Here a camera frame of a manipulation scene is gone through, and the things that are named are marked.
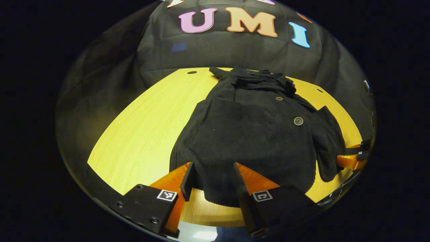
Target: yellow table surface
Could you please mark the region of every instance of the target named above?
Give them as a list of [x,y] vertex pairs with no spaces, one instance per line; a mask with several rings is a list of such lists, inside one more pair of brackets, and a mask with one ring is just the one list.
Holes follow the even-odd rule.
[[[296,93],[316,109],[327,106],[336,117],[346,146],[362,141],[358,128],[342,106],[314,84],[290,78]],[[136,184],[150,185],[169,172],[173,146],[196,104],[206,98],[218,79],[209,68],[180,69],[141,94],[104,131],[88,159],[90,167],[124,195]],[[317,202],[332,193],[350,175],[344,169],[324,182],[316,164],[315,182],[306,195]],[[207,226],[244,226],[240,208],[208,202],[202,190],[193,189],[181,221]]]

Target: black coat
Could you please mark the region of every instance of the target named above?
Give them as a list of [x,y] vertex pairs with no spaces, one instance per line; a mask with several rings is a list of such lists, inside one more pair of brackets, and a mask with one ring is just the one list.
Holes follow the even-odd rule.
[[231,207],[239,207],[231,176],[234,162],[303,193],[314,182],[316,160],[324,181],[335,177],[340,169],[336,156],[345,143],[326,106],[317,111],[281,73],[239,67],[210,71],[219,82],[179,135],[170,171],[194,162],[196,188],[204,190],[208,201]]

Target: coat button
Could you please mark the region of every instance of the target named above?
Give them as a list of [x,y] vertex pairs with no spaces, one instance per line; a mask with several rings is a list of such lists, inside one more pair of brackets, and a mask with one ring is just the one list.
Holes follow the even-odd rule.
[[300,126],[303,124],[303,119],[301,117],[297,117],[294,119],[294,124]]

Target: pink letter u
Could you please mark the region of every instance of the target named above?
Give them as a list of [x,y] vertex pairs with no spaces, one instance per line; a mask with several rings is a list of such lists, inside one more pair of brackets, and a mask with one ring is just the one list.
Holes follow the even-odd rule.
[[179,18],[181,19],[181,29],[185,33],[193,34],[193,33],[200,33],[203,31],[206,31],[214,25],[214,12],[216,11],[216,8],[212,9],[203,9],[200,11],[205,15],[205,22],[201,26],[194,26],[193,25],[193,16],[196,14],[196,12],[187,12],[184,14],[181,14]]

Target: black backdrop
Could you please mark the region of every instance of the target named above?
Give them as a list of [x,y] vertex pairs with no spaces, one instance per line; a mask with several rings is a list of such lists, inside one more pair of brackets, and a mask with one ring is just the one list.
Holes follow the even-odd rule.
[[[12,135],[4,140],[12,153],[3,166],[7,233],[2,235],[6,241],[152,241],[84,194],[63,165],[54,136],[55,101],[68,68],[102,31],[144,1],[9,4],[3,9],[3,86],[9,99],[5,133]],[[412,130],[427,121],[408,112],[424,102],[417,90],[428,89],[425,76],[417,75],[424,70],[425,7],[419,1],[375,0],[286,5],[328,29],[355,56],[378,109],[375,149],[365,172],[331,209],[291,232],[291,241],[422,239],[425,192],[418,171],[424,160],[415,156],[425,149]]]

